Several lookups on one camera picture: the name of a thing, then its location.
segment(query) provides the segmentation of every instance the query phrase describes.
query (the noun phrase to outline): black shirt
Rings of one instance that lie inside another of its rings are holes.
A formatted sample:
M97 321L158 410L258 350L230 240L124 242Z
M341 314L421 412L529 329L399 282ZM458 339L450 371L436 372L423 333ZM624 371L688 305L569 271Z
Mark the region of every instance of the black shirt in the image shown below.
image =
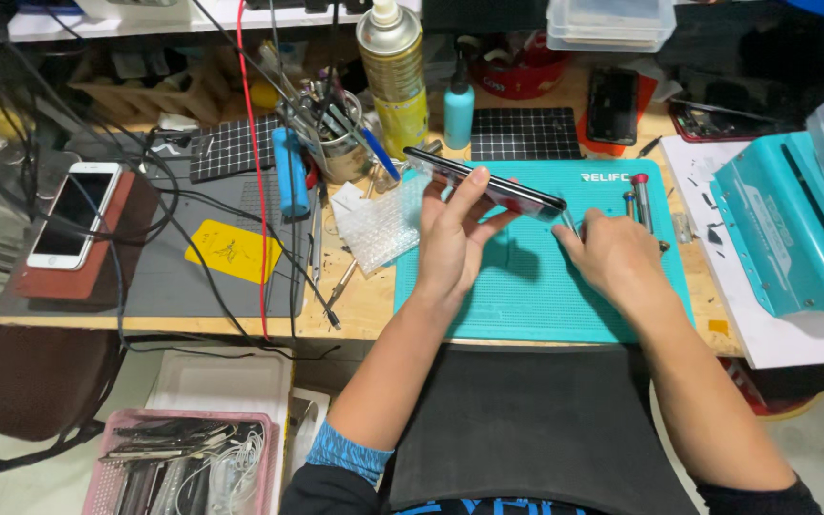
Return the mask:
M711 515L821 515L809 488L797 479L786 490L753 492L700 483ZM599 511L528 498L433 500L397 515L440 513L441 515L598 515ZM373 486L346 468L305 464L298 469L282 498L283 515L367 515L386 512Z

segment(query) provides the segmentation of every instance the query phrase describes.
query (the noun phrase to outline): red wire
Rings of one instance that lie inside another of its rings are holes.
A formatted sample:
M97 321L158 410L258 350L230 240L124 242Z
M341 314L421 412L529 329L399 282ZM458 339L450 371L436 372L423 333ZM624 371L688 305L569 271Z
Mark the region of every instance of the red wire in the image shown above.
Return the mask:
M237 46L244 47L244 38L241 33L241 19L244 17L245 0L240 0L240 9L237 11ZM259 144L257 143L257 126L253 119L253 105L250 103L250 85L246 82L246 60L244 54L238 54L241 60L241 75L244 77L244 98L246 99L246 114L250 119L250 139L253 141L253 159L257 163L257 182L259 182L259 206L263 217L263 261L260 270L266 276L266 194L263 192L263 172L259 168ZM266 285L259 287L259 313L263 323L263 337L269 341L266 329Z

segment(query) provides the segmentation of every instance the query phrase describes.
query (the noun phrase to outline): teal silicone repair mat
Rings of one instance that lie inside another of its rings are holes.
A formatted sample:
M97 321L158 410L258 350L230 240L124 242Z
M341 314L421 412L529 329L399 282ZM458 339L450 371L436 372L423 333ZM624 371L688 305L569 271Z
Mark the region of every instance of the teal silicone repair mat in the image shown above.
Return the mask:
M689 291L657 163L647 159L616 159L466 164L472 167L484 164L498 177L516 177L525 186L564 198L578 226L589 207L598 207L607 216L623 216L622 195L632 189L631 176L647 173L654 229L658 239L670 244L670 250L663 255L663 269L673 288L680 293L692 320ZM589 343L636 341L618 311L588 286L567 260L551 228L552 224L521 216L486 244L482 271L453 321L448 337ZM412 292L417 271L418 248L414 248L396 261L394 309L398 310Z

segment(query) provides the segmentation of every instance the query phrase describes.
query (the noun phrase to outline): wooden desk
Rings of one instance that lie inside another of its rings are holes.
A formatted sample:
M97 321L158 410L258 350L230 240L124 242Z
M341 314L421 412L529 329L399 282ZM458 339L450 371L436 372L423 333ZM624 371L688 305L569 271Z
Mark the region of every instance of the wooden desk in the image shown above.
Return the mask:
M560 107L568 106L574 109L576 118L580 118L587 107L587 83L589 79L589 66L581 65L579 61L570 66L565 73L562 82L553 91L545 96L527 100L511 101L501 99L488 94L481 88L476 87L476 108L488 107ZM442 113L443 106L432 105L432 134L431 139L441 138L442 133ZM625 152L626 158L635 158L641 148L647 145L658 135L673 135L676 130L673 127L670 117L667 115L666 107L660 103L652 103L647 107L644 116L638 124L638 144L629 148ZM448 158L468 158L469 149L450 150L444 149L444 156ZM663 175L663 182L667 191L673 189L673 181L670 171L666 166L664 157L659 148L655 148L647 156L660 166ZM362 189L366 189L366 182L358 184ZM330 187L330 193L337 188ZM673 192L669 196L670 212L682 211L682 203L679 194ZM322 239L322 271L320 274L319 291L324 297L329 297L332 288L339 282L345 269L351 263L351 254L341 250L342 241L335 229L335 222L332 212L328 208L324 212L323 239ZM709 321L727 321L727 313L721 305L721 299L717 294L711 273L704 261L704 255L696 244L681 245L680 255L682 266L686 272L686 282L689 286L692 310L695 315L695 323L699 333L705 342L721 356L742 356L742 348L739 340L729 329L730 334L722 334L709 330ZM319 301L313 298L310 288L304 288L304 309L301 316L296 321L298 336L305 338L339 338L373 340L380 334L383 326L393 316L393 292L395 283L395 268L381 268L374 274L365 277L360 270L355 272L345 292L339 301L333 306L333 310L338 315L342 329L336 331L330 326ZM262 334L259 317L238 318L250 334ZM108 329L116 327L116 320L113 317L103 316L72 316L72 317L50 317L50 316L0 316L0 323L13 323L20 325L49 325L62 327L85 327L90 329ZM152 331L177 331L187 333L214 333L214 334L236 334L236 329L230 321L222 317L126 317L124 318L124 328L130 330L152 330ZM268 319L268 331L270 335L285 336L290 335L290 323L287 318ZM484 340L452 340L453 343L475 344L475 345L586 345L586 344L560 344L544 342L511 342L484 341Z

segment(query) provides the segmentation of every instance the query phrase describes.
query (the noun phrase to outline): forearm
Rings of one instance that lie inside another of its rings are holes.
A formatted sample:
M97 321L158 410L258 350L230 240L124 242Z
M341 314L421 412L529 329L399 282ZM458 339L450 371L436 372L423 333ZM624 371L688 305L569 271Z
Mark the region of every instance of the forearm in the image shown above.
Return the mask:
M392 451L455 313L413 292L332 406L330 425L352 442Z
M644 347L670 441L688 472L745 490L793 485L790 465L686 319L678 295L663 292L626 316Z

